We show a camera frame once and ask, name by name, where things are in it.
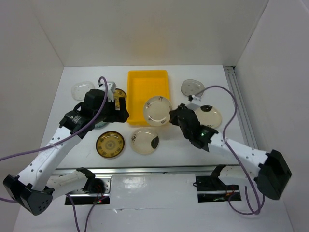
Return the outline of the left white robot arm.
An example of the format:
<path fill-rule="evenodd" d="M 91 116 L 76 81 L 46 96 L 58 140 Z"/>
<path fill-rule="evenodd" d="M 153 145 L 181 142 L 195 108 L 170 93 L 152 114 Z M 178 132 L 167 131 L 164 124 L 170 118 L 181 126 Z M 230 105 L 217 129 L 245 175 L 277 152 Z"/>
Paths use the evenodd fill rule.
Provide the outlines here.
<path fill-rule="evenodd" d="M 96 190 L 102 192 L 104 183 L 87 168 L 80 167 L 59 177 L 52 174 L 96 124 L 102 121 L 124 123 L 128 117 L 124 97 L 119 98 L 119 107 L 116 107 L 103 90 L 92 89 L 87 92 L 84 102 L 77 104 L 60 121 L 48 149 L 39 152 L 17 176 L 5 177 L 3 185 L 10 197 L 37 216 L 47 209 L 52 200 L 72 191 L 80 189 L 85 193 Z"/>

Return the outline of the blue floral plate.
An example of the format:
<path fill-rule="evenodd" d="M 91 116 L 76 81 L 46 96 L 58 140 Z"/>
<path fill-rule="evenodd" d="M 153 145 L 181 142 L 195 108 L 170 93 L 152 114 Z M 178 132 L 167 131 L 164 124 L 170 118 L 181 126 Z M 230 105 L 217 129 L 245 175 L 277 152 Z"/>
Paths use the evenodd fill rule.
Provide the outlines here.
<path fill-rule="evenodd" d="M 98 123 L 95 124 L 94 129 L 99 130 L 99 129 L 105 127 L 107 124 L 108 123 L 104 122 L 104 121 L 98 122 Z"/>

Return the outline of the cream plate with characters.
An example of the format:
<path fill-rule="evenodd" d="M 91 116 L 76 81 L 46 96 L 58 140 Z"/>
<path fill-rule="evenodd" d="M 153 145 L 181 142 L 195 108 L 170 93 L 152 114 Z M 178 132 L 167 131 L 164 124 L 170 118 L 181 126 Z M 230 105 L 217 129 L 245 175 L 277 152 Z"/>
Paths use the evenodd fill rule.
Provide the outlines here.
<path fill-rule="evenodd" d="M 163 96 L 154 96 L 146 101 L 143 107 L 143 117 L 150 126 L 163 126 L 169 123 L 172 104 Z"/>

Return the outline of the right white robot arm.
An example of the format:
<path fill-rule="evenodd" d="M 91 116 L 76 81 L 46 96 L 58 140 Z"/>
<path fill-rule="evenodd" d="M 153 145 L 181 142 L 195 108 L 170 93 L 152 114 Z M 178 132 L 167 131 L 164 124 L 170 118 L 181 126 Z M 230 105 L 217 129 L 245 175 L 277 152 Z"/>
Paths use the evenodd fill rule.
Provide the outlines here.
<path fill-rule="evenodd" d="M 253 180 L 258 190 L 272 200 L 279 200 L 286 185 L 292 177 L 281 152 L 271 150 L 270 152 L 254 149 L 223 138 L 216 129 L 202 125 L 195 112 L 185 104 L 179 105 L 170 111 L 170 123 L 180 127 L 184 137 L 190 143 L 207 152 L 218 153 L 238 158 L 246 171 L 253 174 Z"/>

